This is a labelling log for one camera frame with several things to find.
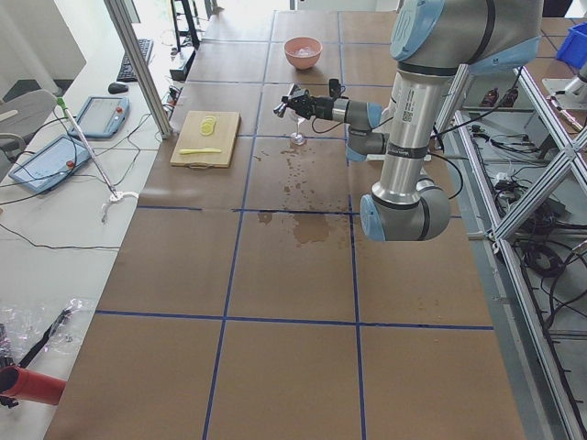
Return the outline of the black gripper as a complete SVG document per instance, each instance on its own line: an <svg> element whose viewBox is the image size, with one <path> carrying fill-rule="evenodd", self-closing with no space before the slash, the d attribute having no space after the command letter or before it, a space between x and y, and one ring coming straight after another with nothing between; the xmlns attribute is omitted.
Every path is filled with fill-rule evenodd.
<svg viewBox="0 0 587 440"><path fill-rule="evenodd" d="M328 96L313 96L307 89L301 89L288 97L288 105L305 119L333 119L333 99Z"/></svg>

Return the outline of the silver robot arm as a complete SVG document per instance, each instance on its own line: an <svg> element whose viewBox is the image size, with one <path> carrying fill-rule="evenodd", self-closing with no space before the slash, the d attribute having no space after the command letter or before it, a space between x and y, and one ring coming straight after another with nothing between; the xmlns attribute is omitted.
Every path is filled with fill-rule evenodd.
<svg viewBox="0 0 587 440"><path fill-rule="evenodd" d="M338 86L317 97L294 86L274 112L346 123L349 159L384 156L381 178L360 201L368 238L437 237L449 223L449 198L423 163L445 84L461 64L484 74L533 60L542 12L540 1L404 1L391 37L397 74L388 108L350 100Z"/></svg>

